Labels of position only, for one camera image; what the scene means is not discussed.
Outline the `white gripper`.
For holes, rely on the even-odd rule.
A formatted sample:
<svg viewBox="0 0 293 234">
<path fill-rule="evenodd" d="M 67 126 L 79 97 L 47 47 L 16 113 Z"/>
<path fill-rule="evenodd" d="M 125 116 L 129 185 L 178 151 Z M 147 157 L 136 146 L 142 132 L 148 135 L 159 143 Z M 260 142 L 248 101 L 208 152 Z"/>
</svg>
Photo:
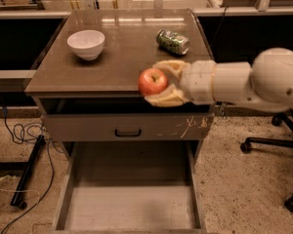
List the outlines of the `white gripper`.
<svg viewBox="0 0 293 234">
<path fill-rule="evenodd" d="M 196 105 L 213 104 L 212 80 L 216 67 L 213 60 L 197 60 L 193 63 L 170 59 L 155 63 L 153 68 L 161 74 L 152 76 L 152 81 L 169 85 L 158 95 L 145 96 L 145 100 L 155 107 L 176 107 L 187 101 Z M 181 90 L 175 86 L 180 82 Z"/>
</svg>

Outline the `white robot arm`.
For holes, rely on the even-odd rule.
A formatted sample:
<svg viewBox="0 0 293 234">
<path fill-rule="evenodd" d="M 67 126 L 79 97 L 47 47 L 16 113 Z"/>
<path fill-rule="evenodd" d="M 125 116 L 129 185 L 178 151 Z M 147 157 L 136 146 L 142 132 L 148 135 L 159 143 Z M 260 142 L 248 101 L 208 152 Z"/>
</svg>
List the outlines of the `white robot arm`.
<svg viewBox="0 0 293 234">
<path fill-rule="evenodd" d="M 287 49 L 265 50 L 252 63 L 167 60 L 154 66 L 173 74 L 179 84 L 147 96 L 153 106 L 229 102 L 266 112 L 293 110 L 293 52 Z"/>
</svg>

